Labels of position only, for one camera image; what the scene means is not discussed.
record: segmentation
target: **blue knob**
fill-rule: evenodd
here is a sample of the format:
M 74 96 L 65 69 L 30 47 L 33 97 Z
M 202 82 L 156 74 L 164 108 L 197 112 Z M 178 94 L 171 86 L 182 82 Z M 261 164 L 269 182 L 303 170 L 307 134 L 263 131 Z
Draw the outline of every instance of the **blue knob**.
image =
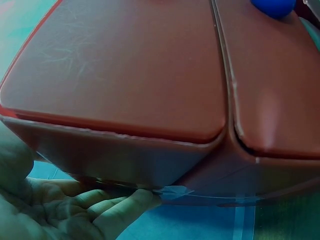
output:
M 261 12 L 274 19 L 284 18 L 296 5 L 296 0 L 251 0 L 251 2 Z

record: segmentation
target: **teal floor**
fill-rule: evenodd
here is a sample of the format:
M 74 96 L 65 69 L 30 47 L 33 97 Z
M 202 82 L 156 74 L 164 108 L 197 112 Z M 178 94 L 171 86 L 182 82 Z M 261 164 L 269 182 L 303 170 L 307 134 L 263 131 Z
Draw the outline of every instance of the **teal floor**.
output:
M 23 42 L 54 2 L 55 0 L 0 0 L 0 81 Z M 70 178 L 55 166 L 44 162 L 35 162 L 30 177 Z M 252 240 L 254 218 L 254 207 L 167 205 L 146 212 L 118 239 Z

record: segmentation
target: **hand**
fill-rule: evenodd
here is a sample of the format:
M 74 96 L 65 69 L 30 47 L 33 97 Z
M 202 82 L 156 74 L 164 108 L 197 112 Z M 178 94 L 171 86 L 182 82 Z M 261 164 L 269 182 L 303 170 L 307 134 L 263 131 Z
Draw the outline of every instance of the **hand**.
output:
M 75 180 L 29 178 L 33 164 L 32 151 L 0 122 L 1 240 L 114 240 L 160 204 L 142 189 L 117 197 Z

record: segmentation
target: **red plastic container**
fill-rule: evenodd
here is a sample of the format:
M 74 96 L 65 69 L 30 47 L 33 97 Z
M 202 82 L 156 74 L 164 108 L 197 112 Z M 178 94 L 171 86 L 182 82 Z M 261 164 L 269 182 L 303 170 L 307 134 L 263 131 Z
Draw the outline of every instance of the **red plastic container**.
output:
M 207 196 L 175 204 L 266 198 L 317 184 L 319 63 L 295 13 L 247 0 L 58 1 L 12 62 L 0 114 L 91 184 Z

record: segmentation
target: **red lid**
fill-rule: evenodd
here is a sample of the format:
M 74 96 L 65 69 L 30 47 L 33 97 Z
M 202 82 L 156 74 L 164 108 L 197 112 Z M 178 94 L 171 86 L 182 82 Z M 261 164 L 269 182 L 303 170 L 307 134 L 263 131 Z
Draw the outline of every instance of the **red lid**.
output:
M 298 16 L 275 20 L 247 0 L 216 7 L 239 139 L 257 155 L 319 158 L 320 54 Z
M 68 0 L 25 44 L 2 107 L 25 119 L 194 143 L 226 124 L 208 0 Z

